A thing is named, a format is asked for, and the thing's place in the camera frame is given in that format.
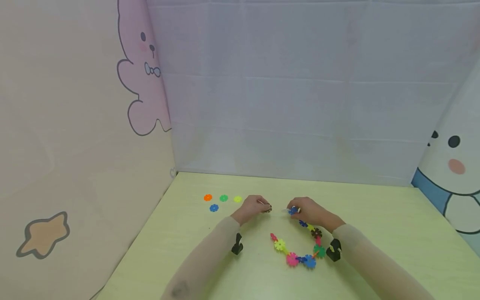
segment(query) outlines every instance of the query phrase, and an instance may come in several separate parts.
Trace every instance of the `wrist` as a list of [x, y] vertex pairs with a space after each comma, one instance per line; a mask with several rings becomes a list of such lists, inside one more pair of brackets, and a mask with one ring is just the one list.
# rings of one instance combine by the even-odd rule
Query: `wrist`
[[239, 223], [240, 226], [247, 223], [248, 221], [247, 217], [245, 216], [244, 213], [242, 213], [240, 209], [237, 209], [233, 214], [230, 215], [230, 217], [232, 217], [235, 221], [237, 221], [237, 223]]
[[322, 227], [325, 228], [328, 232], [333, 233], [335, 229], [339, 228], [342, 225], [345, 225], [345, 222], [339, 216], [329, 213], [328, 216], [323, 218], [324, 224]]

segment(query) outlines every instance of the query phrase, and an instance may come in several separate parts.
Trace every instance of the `yellow flower piece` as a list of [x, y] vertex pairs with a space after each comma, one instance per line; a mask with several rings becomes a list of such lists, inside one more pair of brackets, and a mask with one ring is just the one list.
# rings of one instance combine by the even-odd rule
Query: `yellow flower piece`
[[274, 243], [275, 249], [283, 251], [285, 249], [285, 242], [282, 239], [278, 239]]

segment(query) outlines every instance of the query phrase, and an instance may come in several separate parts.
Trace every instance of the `pink cheek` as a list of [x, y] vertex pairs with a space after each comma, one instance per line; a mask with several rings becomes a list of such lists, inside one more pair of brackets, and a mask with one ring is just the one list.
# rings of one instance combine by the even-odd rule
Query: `pink cheek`
[[142, 52], [147, 52], [147, 46], [144, 43], [138, 43], [138, 47], [140, 48], [140, 51]]
[[448, 161], [448, 167], [455, 174], [462, 175], [465, 173], [465, 165], [457, 159], [450, 159]]

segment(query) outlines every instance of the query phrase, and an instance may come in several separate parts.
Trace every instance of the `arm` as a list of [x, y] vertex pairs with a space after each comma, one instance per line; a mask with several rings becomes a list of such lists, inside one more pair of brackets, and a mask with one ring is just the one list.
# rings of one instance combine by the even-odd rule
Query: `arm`
[[348, 261], [381, 299], [433, 300], [430, 293], [358, 229], [345, 224], [333, 231]]
[[308, 197], [295, 198], [288, 204], [299, 207], [292, 218], [319, 225], [333, 234], [342, 245], [342, 259], [348, 261], [383, 300], [431, 300], [427, 290], [375, 247], [359, 230], [327, 211]]
[[231, 251], [240, 226], [270, 207], [262, 196], [248, 196], [237, 211], [221, 220], [187, 256], [160, 300], [198, 299], [215, 269]]

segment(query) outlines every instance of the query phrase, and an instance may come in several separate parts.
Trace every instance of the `sheer sleeve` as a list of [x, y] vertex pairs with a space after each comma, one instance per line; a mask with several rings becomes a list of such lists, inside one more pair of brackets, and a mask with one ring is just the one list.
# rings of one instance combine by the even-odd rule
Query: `sheer sleeve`
[[195, 300], [208, 279], [236, 242], [240, 224], [232, 217], [224, 218], [193, 249], [167, 284], [160, 300]]
[[347, 260], [384, 300], [431, 300], [430, 293], [358, 229], [342, 225], [333, 232]]

